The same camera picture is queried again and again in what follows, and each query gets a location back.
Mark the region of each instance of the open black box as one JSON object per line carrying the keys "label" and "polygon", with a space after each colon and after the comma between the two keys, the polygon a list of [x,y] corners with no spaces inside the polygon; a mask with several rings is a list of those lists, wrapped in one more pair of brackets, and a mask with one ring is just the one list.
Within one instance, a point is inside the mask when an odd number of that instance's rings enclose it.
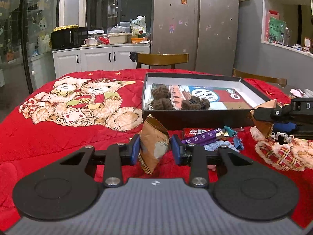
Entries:
{"label": "open black box", "polygon": [[[215,88],[234,89],[243,99],[243,109],[213,109],[220,105],[217,100],[211,102],[209,110],[146,110],[145,103],[151,98],[152,84],[181,85],[181,86],[203,86]],[[167,130],[182,130],[183,128],[218,128],[224,125],[232,128],[243,126],[253,126],[253,121],[249,118],[249,111],[270,99],[255,89],[242,78],[202,75],[202,74],[182,74],[182,73],[147,73],[142,92],[142,117],[143,120],[151,114],[161,122]]]}

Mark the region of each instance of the brown knitted toy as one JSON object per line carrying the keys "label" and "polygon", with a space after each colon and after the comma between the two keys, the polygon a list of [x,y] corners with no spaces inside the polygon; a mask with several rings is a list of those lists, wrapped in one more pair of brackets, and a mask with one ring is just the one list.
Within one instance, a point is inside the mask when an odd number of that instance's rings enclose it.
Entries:
{"label": "brown knitted toy", "polygon": [[210,102],[207,99],[200,99],[192,96],[189,100],[182,101],[182,110],[208,110]]}
{"label": "brown knitted toy", "polygon": [[173,110],[173,104],[171,102],[171,93],[165,85],[160,85],[158,88],[152,91],[154,100],[151,105],[154,110]]}

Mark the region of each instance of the purple wrapper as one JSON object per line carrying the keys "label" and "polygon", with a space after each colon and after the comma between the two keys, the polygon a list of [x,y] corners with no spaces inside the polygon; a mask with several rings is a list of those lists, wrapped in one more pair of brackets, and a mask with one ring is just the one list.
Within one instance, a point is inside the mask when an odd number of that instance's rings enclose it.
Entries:
{"label": "purple wrapper", "polygon": [[222,130],[221,128],[210,130],[210,131],[198,134],[196,136],[193,136],[193,137],[190,137],[187,139],[183,139],[182,143],[183,144],[194,143],[194,144],[198,144],[200,146],[204,146],[204,145],[215,142],[216,141],[216,134],[218,132],[220,132],[221,130]]}

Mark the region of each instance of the green sign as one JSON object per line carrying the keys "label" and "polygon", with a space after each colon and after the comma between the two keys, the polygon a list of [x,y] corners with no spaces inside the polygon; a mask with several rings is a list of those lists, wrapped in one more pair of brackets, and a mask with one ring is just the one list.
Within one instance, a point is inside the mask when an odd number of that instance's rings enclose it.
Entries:
{"label": "green sign", "polygon": [[282,42],[283,33],[285,30],[286,23],[274,17],[270,18],[270,40]]}

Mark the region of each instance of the wooden chair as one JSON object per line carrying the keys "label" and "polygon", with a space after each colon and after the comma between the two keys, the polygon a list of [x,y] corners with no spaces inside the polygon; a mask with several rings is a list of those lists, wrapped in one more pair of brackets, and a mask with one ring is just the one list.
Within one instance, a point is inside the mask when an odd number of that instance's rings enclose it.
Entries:
{"label": "wooden chair", "polygon": [[188,54],[143,54],[138,53],[137,69],[141,68],[141,64],[146,65],[156,65],[156,66],[166,66],[170,65],[171,69],[175,69],[177,63],[188,62]]}
{"label": "wooden chair", "polygon": [[287,85],[287,80],[286,79],[272,78],[272,77],[266,77],[266,76],[250,74],[250,73],[238,71],[235,68],[233,69],[233,76],[241,77],[241,78],[248,78],[248,79],[262,80],[262,81],[265,81],[265,82],[278,84],[278,85],[280,85],[282,87],[285,87]]}

